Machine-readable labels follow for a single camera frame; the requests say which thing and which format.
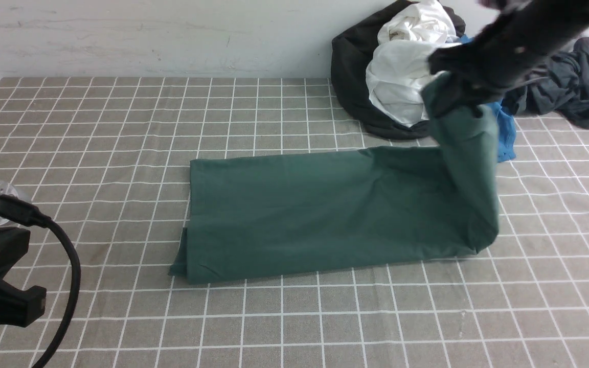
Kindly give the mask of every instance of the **laundry pile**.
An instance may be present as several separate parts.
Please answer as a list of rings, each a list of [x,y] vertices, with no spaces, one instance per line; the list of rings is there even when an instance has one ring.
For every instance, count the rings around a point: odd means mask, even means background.
[[[465,21],[450,7],[437,0],[398,0],[334,38],[331,81],[337,99],[368,133],[388,140],[426,137],[420,92],[438,76],[431,75],[427,58],[463,42],[470,42]],[[547,77],[488,104],[500,129],[500,163],[515,159],[514,114],[557,111],[589,129],[589,39],[556,54],[545,69]]]
[[[509,91],[503,106],[513,114],[556,111],[575,126],[589,129],[589,37],[577,40],[573,51],[552,56],[545,67],[546,78]]]

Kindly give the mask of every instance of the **green cloth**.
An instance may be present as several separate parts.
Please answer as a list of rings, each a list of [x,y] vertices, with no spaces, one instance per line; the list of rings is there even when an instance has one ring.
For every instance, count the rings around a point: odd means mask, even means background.
[[[479,253],[499,233],[497,123],[481,111],[432,119],[439,147],[192,161],[171,274],[202,284]]]

